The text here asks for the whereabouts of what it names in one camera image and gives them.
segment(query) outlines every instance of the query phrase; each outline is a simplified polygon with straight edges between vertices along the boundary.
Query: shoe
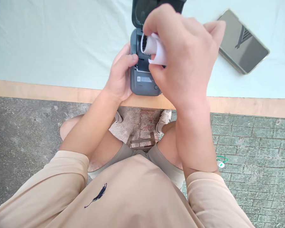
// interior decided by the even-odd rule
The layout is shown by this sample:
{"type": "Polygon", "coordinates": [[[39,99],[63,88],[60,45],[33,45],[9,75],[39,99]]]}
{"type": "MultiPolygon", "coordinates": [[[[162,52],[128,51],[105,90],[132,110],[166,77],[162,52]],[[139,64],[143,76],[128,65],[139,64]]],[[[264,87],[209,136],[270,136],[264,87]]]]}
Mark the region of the shoe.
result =
{"type": "Polygon", "coordinates": [[[120,124],[123,122],[123,118],[121,117],[121,115],[119,114],[118,111],[116,111],[116,114],[115,114],[115,123],[117,124],[120,124]]]}
{"type": "Polygon", "coordinates": [[[157,123],[155,128],[156,133],[162,134],[162,127],[163,125],[168,124],[170,122],[171,116],[172,116],[171,109],[165,109],[162,111],[159,122],[157,123]]]}

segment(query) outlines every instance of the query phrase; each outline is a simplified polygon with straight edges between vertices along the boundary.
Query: wrist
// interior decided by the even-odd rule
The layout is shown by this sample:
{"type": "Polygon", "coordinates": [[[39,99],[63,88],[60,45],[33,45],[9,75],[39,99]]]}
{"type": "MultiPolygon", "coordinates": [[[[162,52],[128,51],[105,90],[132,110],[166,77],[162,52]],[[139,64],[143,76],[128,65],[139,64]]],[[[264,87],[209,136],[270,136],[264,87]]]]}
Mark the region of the wrist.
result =
{"type": "Polygon", "coordinates": [[[121,99],[112,93],[107,87],[104,87],[99,95],[105,97],[106,99],[110,100],[111,103],[117,104],[118,106],[121,103],[121,99]]]}
{"type": "Polygon", "coordinates": [[[176,107],[177,116],[181,118],[192,118],[192,116],[207,116],[210,114],[210,105],[207,99],[197,99],[182,107],[176,107]]]}

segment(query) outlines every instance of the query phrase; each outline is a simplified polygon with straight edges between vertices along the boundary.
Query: hand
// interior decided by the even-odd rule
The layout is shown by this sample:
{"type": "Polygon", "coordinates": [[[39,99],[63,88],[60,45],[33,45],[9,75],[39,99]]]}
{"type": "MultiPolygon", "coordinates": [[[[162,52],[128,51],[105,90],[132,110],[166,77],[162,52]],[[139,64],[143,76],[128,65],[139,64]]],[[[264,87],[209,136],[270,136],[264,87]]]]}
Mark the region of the hand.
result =
{"type": "Polygon", "coordinates": [[[103,90],[119,102],[126,100],[132,94],[129,67],[134,66],[137,61],[138,56],[130,55],[130,43],[127,43],[112,63],[110,76],[103,90]]]}
{"type": "Polygon", "coordinates": [[[182,111],[206,101],[225,22],[202,25],[194,18],[176,13],[171,5],[163,4],[148,15],[143,32],[145,35],[157,33],[166,48],[167,67],[149,64],[149,70],[175,108],[182,111]]]}

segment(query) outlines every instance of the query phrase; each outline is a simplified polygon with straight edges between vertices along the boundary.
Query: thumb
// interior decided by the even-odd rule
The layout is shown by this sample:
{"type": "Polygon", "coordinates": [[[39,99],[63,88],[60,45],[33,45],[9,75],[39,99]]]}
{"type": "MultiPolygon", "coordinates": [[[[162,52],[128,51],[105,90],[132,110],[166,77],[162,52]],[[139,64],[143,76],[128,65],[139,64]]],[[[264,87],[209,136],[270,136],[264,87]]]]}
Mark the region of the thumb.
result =
{"type": "Polygon", "coordinates": [[[154,78],[156,84],[161,87],[165,80],[165,75],[164,75],[164,68],[161,65],[157,64],[149,64],[149,70],[150,73],[152,74],[152,77],[154,78]]]}
{"type": "Polygon", "coordinates": [[[136,54],[122,55],[119,60],[112,66],[112,71],[117,77],[122,78],[129,67],[134,66],[138,61],[136,54]]]}
{"type": "Polygon", "coordinates": [[[213,21],[204,24],[205,29],[213,37],[213,40],[216,42],[217,47],[219,48],[223,37],[225,34],[226,22],[225,21],[213,21]]]}

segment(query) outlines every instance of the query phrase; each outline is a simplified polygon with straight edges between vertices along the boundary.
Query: concrete ground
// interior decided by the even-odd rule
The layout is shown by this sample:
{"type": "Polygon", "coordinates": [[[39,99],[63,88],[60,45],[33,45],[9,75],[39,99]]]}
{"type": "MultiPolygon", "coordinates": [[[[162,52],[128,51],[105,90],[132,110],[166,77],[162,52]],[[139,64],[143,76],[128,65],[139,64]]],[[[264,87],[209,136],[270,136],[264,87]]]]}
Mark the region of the concrete ground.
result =
{"type": "MultiPolygon", "coordinates": [[[[61,144],[61,124],[88,107],[0,98],[0,205],[54,156],[61,144]]],[[[124,122],[110,131],[124,142],[130,133],[135,139],[149,137],[161,113],[134,107],[118,110],[124,122]]],[[[229,159],[222,177],[239,205],[256,227],[284,228],[285,119],[212,113],[211,124],[218,155],[229,159]]],[[[183,193],[187,195],[185,185],[183,193]]]]}

